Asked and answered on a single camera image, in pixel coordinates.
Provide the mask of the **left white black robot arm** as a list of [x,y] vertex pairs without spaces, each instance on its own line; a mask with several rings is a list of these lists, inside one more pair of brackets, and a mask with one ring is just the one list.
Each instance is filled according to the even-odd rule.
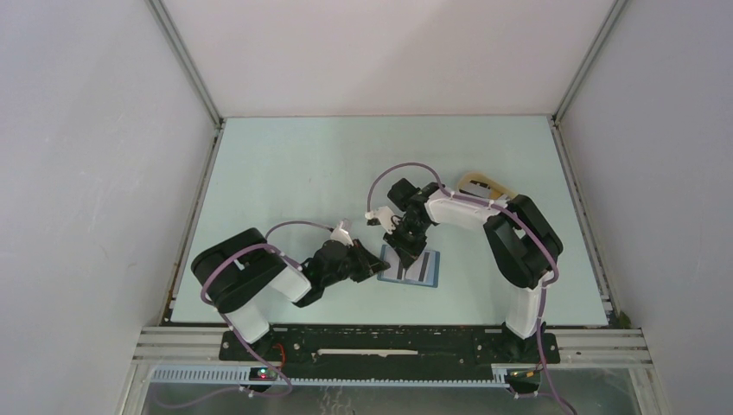
[[361,283],[389,270],[390,264],[343,229],[332,230],[299,263],[250,228],[198,254],[190,269],[201,284],[201,300],[239,333],[240,349],[258,361],[273,349],[271,325],[255,303],[261,291],[275,290],[303,308],[320,300],[328,287],[344,280]]

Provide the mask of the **white striped credit card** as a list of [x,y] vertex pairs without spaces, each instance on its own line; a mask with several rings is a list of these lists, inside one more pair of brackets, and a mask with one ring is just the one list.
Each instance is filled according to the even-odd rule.
[[383,260],[389,265],[389,268],[382,272],[381,279],[385,281],[401,281],[404,278],[405,268],[398,254],[392,249],[387,249]]

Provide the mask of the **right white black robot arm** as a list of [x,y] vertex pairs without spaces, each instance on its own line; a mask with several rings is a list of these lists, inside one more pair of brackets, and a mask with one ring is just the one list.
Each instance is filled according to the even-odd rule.
[[501,275],[513,287],[504,325],[504,353],[513,361],[533,355],[542,324],[545,287],[558,278],[563,244],[538,207],[526,195],[486,199],[462,195],[431,182],[423,188],[401,179],[388,199],[399,210],[382,221],[384,240],[409,269],[427,246],[430,227],[453,225],[485,233]]

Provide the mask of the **blue card holder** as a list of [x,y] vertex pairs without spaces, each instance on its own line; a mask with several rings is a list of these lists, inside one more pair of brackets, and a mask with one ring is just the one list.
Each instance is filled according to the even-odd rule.
[[380,282],[427,288],[438,286],[441,262],[438,251],[425,250],[410,267],[406,267],[390,246],[383,245],[380,259],[390,266],[378,273],[377,280]]

